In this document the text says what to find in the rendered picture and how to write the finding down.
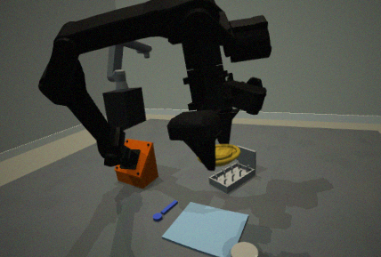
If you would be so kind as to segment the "light blue mat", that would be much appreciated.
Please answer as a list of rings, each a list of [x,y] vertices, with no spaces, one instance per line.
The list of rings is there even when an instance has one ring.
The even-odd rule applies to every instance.
[[[190,202],[162,238],[212,257],[231,257],[247,218],[248,214]]]

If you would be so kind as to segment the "yellow plate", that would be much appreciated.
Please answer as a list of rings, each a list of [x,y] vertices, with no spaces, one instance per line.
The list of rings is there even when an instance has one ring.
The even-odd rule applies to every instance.
[[[232,144],[215,145],[215,151],[215,167],[228,165],[239,158],[241,154],[239,147]]]

